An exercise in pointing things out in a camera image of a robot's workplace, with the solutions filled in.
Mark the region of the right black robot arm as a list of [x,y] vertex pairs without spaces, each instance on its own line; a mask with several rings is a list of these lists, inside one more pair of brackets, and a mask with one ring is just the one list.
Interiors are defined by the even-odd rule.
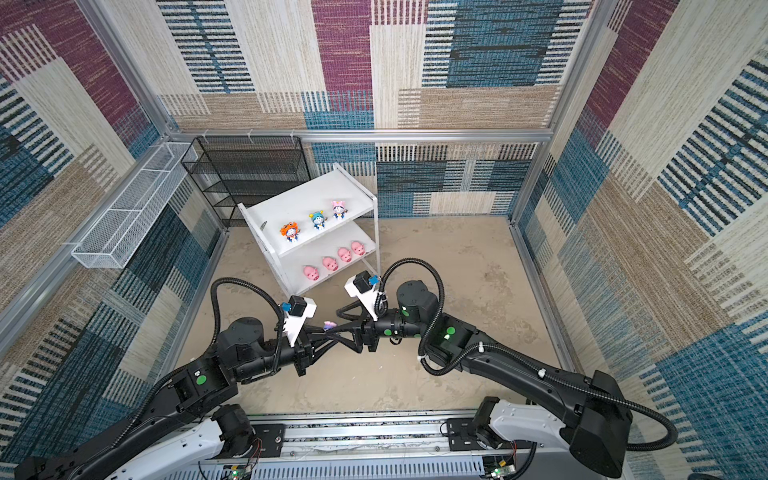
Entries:
[[[400,267],[425,268],[436,282],[436,292],[416,282],[403,283],[399,306],[388,305],[386,285]],[[372,306],[361,299],[357,318],[340,308],[344,324],[324,332],[356,352],[371,347],[382,336],[416,338],[417,360],[435,377],[454,370],[498,383],[544,408],[562,423],[560,437],[571,455],[590,470],[609,478],[621,475],[629,452],[652,452],[677,442],[679,432],[665,415],[626,399],[617,381],[595,371],[584,376],[524,355],[492,339],[477,327],[445,312],[446,292],[438,271],[428,262],[404,258],[392,264],[382,277],[363,272],[352,279],[353,288],[365,287]]]

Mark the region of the orange crab Doraemon figure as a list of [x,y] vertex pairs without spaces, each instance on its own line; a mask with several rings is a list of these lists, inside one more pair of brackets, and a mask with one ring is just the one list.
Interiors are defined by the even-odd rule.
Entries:
[[299,240],[300,229],[297,222],[289,222],[280,229],[281,235],[289,242],[295,243]]

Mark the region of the pink hooded Doraemon figure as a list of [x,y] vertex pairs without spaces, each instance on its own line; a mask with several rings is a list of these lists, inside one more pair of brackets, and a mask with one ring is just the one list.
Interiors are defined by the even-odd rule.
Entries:
[[346,203],[343,200],[334,200],[332,202],[332,213],[335,219],[343,220],[347,212]]

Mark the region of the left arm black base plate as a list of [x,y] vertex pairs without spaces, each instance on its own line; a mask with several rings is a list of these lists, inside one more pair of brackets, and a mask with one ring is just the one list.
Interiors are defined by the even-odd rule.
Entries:
[[282,452],[285,430],[282,423],[226,428],[221,436],[223,446],[211,461],[277,458]]

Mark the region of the pink rubber pig toy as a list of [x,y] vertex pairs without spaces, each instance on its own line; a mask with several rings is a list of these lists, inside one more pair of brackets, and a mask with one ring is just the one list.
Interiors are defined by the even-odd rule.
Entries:
[[322,264],[330,272],[335,272],[339,268],[337,260],[333,257],[324,257],[322,259]]
[[350,247],[352,251],[358,256],[364,256],[366,254],[365,246],[359,241],[353,241]]
[[303,275],[311,282],[318,281],[320,278],[319,270],[312,265],[306,265],[303,267]]
[[339,248],[337,255],[344,263],[350,263],[352,261],[352,252],[345,247]]

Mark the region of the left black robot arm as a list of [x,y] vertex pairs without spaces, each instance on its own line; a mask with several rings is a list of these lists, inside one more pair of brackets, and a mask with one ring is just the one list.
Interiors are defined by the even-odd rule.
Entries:
[[[221,325],[218,289],[243,287],[261,298],[277,316],[277,336],[267,342],[263,325],[254,317]],[[325,330],[306,326],[310,302],[293,296],[278,304],[265,290],[245,280],[223,277],[213,282],[210,298],[214,314],[211,343],[196,359],[175,368],[150,389],[126,419],[58,457],[30,456],[14,470],[17,479],[136,479],[139,465],[159,474],[164,446],[177,445],[194,461],[221,452],[243,456],[254,448],[255,435],[244,410],[232,403],[243,384],[276,375],[284,366],[305,374],[336,345],[360,352],[363,342],[358,322]]]

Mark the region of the teal hooded Doraemon figure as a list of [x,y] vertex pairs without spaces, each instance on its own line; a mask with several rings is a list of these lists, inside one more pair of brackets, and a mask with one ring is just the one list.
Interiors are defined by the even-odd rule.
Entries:
[[312,226],[315,230],[323,230],[325,228],[325,224],[327,221],[327,218],[323,211],[316,211],[309,215],[309,218],[312,222]]

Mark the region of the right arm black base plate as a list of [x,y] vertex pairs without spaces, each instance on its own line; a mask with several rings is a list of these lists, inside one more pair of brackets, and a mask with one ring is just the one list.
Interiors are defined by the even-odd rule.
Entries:
[[529,449],[533,445],[527,440],[504,440],[489,421],[473,418],[449,418],[440,425],[439,431],[448,439],[451,451],[512,451],[514,447]]

